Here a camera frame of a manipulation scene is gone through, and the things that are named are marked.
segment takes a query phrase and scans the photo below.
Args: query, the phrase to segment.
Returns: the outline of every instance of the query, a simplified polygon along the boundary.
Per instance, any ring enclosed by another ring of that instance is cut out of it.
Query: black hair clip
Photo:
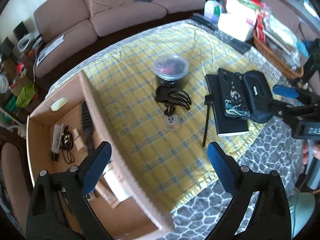
[[[159,86],[156,90],[155,100],[158,103],[164,103],[167,107],[164,114],[167,116],[173,115],[175,110],[174,106],[183,106],[187,110],[190,110],[191,98],[181,89]]]

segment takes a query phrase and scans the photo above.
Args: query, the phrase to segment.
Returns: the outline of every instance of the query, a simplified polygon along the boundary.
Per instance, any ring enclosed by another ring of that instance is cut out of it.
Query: black clamp
[[[295,139],[320,139],[320,96],[303,89],[291,89],[303,106],[292,106],[286,102],[257,96],[255,106],[262,111],[283,119],[292,129]]]
[[[169,88],[167,86],[159,86],[156,90],[156,102],[164,103],[167,109],[164,114],[167,116],[173,115],[174,106],[182,106],[190,110],[191,98],[181,89]]]

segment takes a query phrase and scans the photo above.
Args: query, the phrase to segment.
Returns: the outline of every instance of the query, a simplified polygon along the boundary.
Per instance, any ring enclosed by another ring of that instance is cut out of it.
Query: hairbrush
[[[85,138],[85,144],[88,150],[88,155],[90,155],[94,152],[92,141],[93,122],[86,101],[83,101],[81,104],[81,126]]]

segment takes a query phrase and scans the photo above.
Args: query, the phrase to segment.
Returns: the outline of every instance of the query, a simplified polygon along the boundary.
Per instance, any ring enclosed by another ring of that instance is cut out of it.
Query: chair
[[[32,193],[32,182],[28,168],[26,140],[0,128],[0,140],[5,142],[1,151],[4,186],[22,234],[25,235],[27,215]]]

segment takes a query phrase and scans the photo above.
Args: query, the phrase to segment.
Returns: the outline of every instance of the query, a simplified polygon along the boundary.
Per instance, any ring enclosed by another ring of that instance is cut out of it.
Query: plastic container
[[[154,62],[156,80],[159,85],[183,89],[187,83],[188,61],[177,54],[167,54]]]
[[[222,6],[217,1],[207,1],[204,5],[204,16],[208,17],[213,22],[218,22]]]

